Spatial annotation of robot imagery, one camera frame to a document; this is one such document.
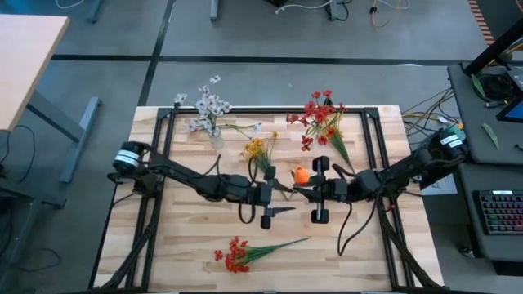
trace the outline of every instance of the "rgb keyboard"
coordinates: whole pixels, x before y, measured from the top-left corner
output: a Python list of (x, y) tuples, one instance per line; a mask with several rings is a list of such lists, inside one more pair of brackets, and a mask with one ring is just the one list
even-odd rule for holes
[(487, 234), (523, 234), (523, 191), (474, 191)]

